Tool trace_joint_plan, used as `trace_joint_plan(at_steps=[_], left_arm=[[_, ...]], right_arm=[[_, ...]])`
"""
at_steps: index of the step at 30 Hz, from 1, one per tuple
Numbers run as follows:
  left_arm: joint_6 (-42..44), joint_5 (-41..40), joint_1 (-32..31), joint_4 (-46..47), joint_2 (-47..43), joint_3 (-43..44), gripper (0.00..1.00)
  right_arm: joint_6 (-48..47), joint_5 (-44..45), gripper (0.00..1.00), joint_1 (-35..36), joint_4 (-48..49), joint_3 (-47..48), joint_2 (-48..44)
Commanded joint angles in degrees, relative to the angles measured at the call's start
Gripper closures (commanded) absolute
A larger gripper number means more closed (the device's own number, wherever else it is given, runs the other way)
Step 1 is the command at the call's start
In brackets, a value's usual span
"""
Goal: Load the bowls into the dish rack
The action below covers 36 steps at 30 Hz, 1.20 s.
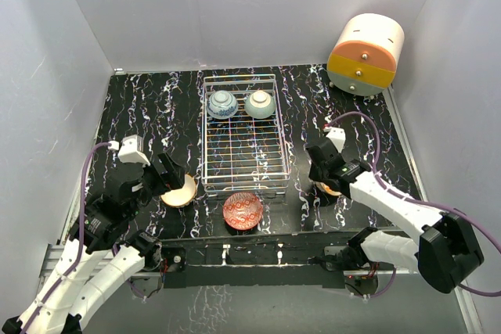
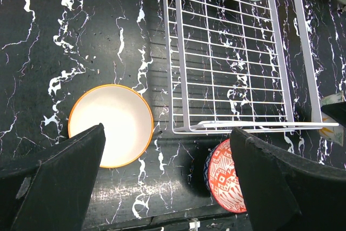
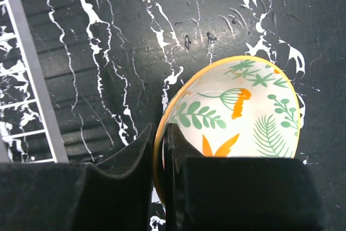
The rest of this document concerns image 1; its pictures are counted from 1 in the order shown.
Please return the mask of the white bowl brown rim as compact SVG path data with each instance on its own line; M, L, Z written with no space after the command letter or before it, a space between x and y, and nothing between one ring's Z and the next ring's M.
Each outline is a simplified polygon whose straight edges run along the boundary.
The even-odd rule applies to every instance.
M180 208L189 205L195 198L196 181L190 174L185 174L185 183L180 189L171 190L160 196L163 203L170 207Z

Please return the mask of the pale green bowl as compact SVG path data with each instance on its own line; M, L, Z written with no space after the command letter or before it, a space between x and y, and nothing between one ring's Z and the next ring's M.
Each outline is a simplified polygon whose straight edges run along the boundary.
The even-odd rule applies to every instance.
M276 105L268 92L257 90L246 98L244 109L250 117L263 120L274 114Z

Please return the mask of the cream bowl leaf pattern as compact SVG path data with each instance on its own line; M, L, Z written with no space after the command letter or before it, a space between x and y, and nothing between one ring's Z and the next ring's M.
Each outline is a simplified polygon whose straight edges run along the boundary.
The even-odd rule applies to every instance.
M322 182L317 182L315 181L315 185L316 187L321 191L321 192L324 192L326 193L327 195L329 196L340 196L341 193L338 192L338 191L334 191L332 190L328 185L326 185L325 183L322 183Z

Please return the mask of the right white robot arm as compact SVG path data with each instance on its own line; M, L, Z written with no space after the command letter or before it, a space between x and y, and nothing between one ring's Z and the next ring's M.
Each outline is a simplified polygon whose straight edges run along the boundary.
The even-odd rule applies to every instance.
M364 228L326 261L340 268L391 264L417 272L434 289L450 293L484 262L472 225L457 214L426 208L387 184L358 160L347 161L328 138L306 148L309 178L361 203L404 231L390 235Z

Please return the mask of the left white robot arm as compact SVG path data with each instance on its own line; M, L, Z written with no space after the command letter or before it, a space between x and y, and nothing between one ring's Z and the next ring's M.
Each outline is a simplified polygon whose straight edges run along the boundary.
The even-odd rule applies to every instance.
M85 202L46 283L21 315L6 320L4 333L79 333L130 277L160 265L160 243L139 230L101 271L95 270L152 198L184 186L184 168L167 153L159 159L164 172L142 163L140 172L121 174Z

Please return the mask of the blue white patterned bowl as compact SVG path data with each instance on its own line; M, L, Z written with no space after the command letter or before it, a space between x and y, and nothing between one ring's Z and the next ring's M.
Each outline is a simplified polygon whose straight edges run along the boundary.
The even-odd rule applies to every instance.
M234 116L238 109L239 105L236 97L225 90L212 93L207 101L207 113L214 119L228 119Z

